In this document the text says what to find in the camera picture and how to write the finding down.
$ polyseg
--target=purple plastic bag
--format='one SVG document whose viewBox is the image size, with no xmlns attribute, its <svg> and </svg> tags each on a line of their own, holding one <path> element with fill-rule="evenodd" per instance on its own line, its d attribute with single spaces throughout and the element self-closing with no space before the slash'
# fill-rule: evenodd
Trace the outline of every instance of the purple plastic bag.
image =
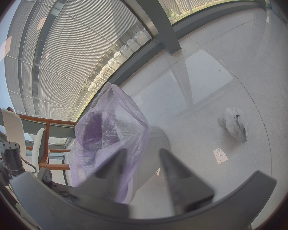
<svg viewBox="0 0 288 230">
<path fill-rule="evenodd" d="M 120 87 L 106 83 L 75 132 L 76 140 L 69 153 L 73 186 L 79 186 L 116 151 L 127 149 L 116 200 L 122 202 L 150 137 L 150 127 L 138 106 Z"/>
</svg>

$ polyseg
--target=grass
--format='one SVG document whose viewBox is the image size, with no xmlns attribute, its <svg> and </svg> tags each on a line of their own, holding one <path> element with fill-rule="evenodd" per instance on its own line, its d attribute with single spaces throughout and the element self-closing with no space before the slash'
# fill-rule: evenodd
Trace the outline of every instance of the grass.
<svg viewBox="0 0 288 230">
<path fill-rule="evenodd" d="M 231 2 L 231 1 L 253 1 L 253 0 L 216 0 L 216 1 L 213 1 L 213 2 L 208 2 L 208 3 L 205 3 L 203 5 L 194 7 L 194 8 L 192 8 L 192 11 L 193 11 L 193 13 L 195 13 L 195 12 L 197 12 L 199 10 L 204 9 L 204 8 L 211 7 L 211 6 L 219 4 L 219 3 Z M 183 13 L 182 15 L 178 16 L 177 18 L 175 18 L 175 22 L 181 20 L 184 17 L 187 17 L 189 14 L 190 14 L 190 11 L 188 10 L 186 13 Z"/>
</svg>

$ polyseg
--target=trash bag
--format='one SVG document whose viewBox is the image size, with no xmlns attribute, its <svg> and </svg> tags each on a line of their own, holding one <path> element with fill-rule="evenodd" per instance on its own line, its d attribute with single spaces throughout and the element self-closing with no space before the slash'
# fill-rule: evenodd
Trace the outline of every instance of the trash bag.
<svg viewBox="0 0 288 230">
<path fill-rule="evenodd" d="M 120 87 L 106 83 L 75 126 L 69 153 L 73 186 L 80 185 L 116 151 L 127 149 L 127 161 L 117 193 L 122 202 L 150 137 L 150 127 L 135 102 Z"/>
</svg>

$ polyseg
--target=wooden chair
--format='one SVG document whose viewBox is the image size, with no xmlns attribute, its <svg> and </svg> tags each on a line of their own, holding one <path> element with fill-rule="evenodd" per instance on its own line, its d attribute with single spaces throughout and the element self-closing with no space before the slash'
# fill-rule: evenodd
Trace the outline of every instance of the wooden chair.
<svg viewBox="0 0 288 230">
<path fill-rule="evenodd" d="M 68 164 L 49 164 L 50 152 L 51 153 L 52 152 L 70 152 L 70 150 L 67 150 L 67 149 L 49 149 L 48 148 L 49 130 L 50 130 L 50 124 L 76 125 L 77 122 L 54 120 L 54 119 L 39 118 L 39 117 L 31 117 L 31 116 L 26 116 L 26 115 L 22 115 L 22 114 L 16 114 L 16 113 L 14 113 L 14 110 L 10 107 L 8 107 L 8 110 L 2 109 L 2 115 L 3 115 L 3 112 L 4 112 L 4 117 L 5 117 L 5 120 L 3 117 L 5 130 L 7 130 L 7 127 L 8 127 L 8 130 L 10 131 L 10 133 L 22 132 L 23 142 L 21 142 L 22 145 L 19 144 L 20 145 L 20 152 L 22 150 L 24 150 L 24 149 L 21 149 L 21 147 L 25 145 L 24 131 L 23 131 L 23 125 L 22 125 L 21 119 L 46 124 L 45 129 L 42 128 L 38 131 L 38 134 L 36 135 L 37 139 L 34 141 L 33 147 L 26 146 L 26 150 L 32 151 L 32 163 L 36 167 L 37 170 L 39 170 L 40 168 L 47 168 L 50 170 L 69 170 Z M 18 120 L 17 121 L 17 127 L 15 127 L 15 125 L 13 125 L 13 127 L 10 126 L 9 121 L 8 121 L 10 118 L 14 118 L 14 119 Z M 44 133 L 43 134 L 43 137 L 45 140 L 44 149 L 42 149 L 42 147 L 40 147 L 40 144 L 42 142 L 42 140 L 40 138 L 41 133 Z"/>
</svg>

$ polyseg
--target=gray floor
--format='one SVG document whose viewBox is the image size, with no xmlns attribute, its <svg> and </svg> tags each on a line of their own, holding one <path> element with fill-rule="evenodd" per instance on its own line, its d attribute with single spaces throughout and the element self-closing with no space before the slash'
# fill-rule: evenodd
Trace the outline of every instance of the gray floor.
<svg viewBox="0 0 288 230">
<path fill-rule="evenodd" d="M 167 135 L 172 152 L 212 188 L 214 201 L 255 170 L 278 184 L 252 223 L 259 226 L 288 191 L 288 27 L 272 11 L 245 10 L 213 21 L 165 50 L 121 87 L 150 125 Z M 220 125 L 226 107 L 239 107 L 249 139 L 238 143 Z M 218 163 L 214 150 L 227 160 Z M 162 169 L 131 202 L 134 218 L 173 214 Z"/>
</svg>

